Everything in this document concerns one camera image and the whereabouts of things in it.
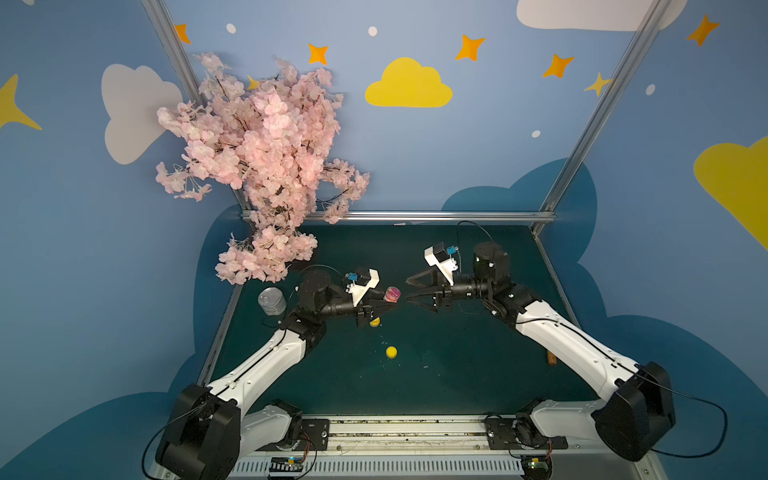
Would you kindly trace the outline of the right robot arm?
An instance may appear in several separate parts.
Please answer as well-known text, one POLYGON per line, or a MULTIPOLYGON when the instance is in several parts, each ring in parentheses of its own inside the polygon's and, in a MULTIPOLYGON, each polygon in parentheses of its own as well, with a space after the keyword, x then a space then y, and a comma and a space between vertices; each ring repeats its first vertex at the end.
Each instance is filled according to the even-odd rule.
POLYGON ((473 271, 463 274, 455 246, 427 248, 427 270, 407 278, 411 303, 429 298, 438 312, 460 300, 479 300, 496 319, 541 345, 596 393, 594 401, 531 403, 515 416, 519 442, 542 448, 554 437, 601 441, 619 457, 637 462, 676 423, 667 371, 633 359, 595 340, 510 275, 509 255, 493 241, 475 246, 473 271))

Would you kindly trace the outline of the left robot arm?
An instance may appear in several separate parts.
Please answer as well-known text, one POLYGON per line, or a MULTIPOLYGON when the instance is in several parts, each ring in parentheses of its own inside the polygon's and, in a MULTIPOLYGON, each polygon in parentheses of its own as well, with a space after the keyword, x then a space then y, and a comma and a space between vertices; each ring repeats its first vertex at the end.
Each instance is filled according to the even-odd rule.
POLYGON ((149 442, 155 462, 180 479, 225 479, 254 451, 294 446, 300 409, 278 400, 258 412, 252 406, 319 344, 328 320, 352 318, 365 327, 394 308, 400 290, 378 285, 374 269, 347 274, 341 284, 325 271, 307 273, 295 289, 295 307, 259 350, 211 383, 191 384, 180 393, 167 424, 149 442))

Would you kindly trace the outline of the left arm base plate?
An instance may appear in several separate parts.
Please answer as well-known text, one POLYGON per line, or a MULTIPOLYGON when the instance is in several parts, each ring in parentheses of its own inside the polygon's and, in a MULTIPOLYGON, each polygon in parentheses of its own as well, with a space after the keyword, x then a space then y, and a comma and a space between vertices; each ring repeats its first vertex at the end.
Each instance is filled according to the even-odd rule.
POLYGON ((326 451, 330 440, 330 420, 327 418, 305 418, 301 426, 289 429, 288 437, 277 443, 259 448, 259 451, 326 451))

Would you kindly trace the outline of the magenta paint jar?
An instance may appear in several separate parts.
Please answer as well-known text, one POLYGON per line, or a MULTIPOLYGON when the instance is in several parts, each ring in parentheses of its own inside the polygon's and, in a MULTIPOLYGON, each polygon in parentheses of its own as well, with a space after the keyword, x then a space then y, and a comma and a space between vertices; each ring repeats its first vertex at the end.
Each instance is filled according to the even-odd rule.
POLYGON ((397 303, 400 299, 400 296, 401 291, 395 286, 390 286, 385 291, 384 300, 389 303, 397 303))

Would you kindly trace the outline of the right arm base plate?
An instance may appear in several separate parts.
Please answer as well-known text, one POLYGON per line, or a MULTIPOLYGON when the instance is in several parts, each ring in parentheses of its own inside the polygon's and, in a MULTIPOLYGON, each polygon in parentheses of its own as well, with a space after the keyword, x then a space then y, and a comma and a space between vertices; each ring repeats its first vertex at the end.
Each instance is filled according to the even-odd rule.
POLYGON ((491 414, 483 419, 486 439, 491 450, 566 450, 565 437, 545 437, 527 417, 502 417, 491 414))

